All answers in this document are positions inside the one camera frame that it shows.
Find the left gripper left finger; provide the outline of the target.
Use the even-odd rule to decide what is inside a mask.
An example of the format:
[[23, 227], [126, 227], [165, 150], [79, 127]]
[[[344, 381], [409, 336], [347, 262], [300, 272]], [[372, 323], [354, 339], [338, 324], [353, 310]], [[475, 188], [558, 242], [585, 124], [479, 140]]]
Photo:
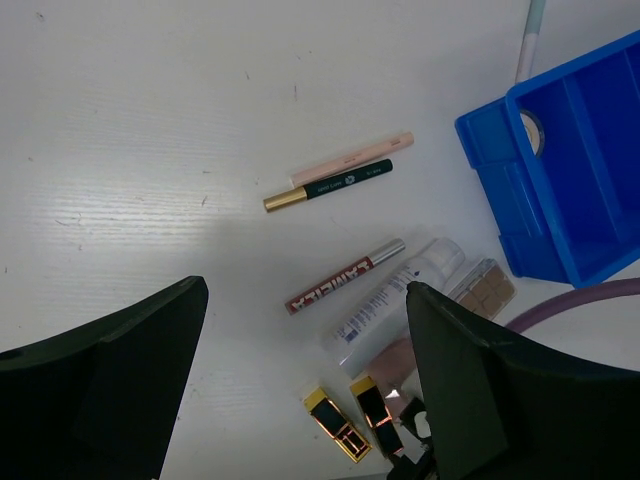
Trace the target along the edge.
[[4, 479], [160, 477], [208, 304], [187, 277], [1, 355]]

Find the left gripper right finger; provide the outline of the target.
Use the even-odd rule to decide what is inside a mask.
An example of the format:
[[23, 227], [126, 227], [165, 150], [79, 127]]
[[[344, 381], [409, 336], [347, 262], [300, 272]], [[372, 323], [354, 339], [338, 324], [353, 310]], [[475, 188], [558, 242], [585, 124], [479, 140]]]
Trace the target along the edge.
[[414, 282], [406, 307], [442, 479], [635, 479], [639, 375], [574, 357]]

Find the black gold lipstick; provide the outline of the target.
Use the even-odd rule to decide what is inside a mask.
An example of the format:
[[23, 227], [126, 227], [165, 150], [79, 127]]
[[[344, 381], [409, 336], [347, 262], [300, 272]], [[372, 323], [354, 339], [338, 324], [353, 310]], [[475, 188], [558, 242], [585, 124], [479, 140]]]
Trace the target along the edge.
[[350, 390], [382, 455], [389, 459], [401, 452], [404, 445], [374, 380], [370, 376], [363, 377], [353, 383]]
[[371, 444], [365, 436], [322, 388], [311, 392], [303, 404], [309, 415], [352, 462], [359, 463], [371, 451]]

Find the clear white lotion bottle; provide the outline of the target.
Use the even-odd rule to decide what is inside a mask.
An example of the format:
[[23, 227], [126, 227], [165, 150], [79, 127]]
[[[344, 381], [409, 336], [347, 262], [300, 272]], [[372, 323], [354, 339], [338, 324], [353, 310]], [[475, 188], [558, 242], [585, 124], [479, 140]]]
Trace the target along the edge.
[[351, 379], [408, 328], [406, 297], [412, 282], [443, 290], [466, 260], [462, 249], [448, 238], [438, 238], [406, 260], [346, 318], [323, 336], [321, 345]]

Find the blue plastic organizer tray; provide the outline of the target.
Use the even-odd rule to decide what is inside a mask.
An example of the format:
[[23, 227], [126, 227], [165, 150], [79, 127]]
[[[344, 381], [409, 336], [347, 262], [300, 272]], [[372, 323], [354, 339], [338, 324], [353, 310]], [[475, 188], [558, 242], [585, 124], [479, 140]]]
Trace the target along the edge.
[[[521, 110], [543, 127], [540, 157]], [[515, 276], [582, 288], [637, 261], [637, 34], [512, 87], [455, 128]]]

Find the pink highlighter stick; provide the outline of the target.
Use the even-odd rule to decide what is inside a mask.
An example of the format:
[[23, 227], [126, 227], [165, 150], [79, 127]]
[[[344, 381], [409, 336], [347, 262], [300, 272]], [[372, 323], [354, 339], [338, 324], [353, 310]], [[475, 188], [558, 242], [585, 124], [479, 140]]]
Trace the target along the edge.
[[341, 157], [325, 161], [319, 165], [297, 172], [290, 177], [294, 188], [306, 185], [316, 180], [356, 168], [367, 162], [390, 155], [414, 144], [414, 135], [411, 132], [396, 135], [379, 143], [363, 147], [355, 152]]

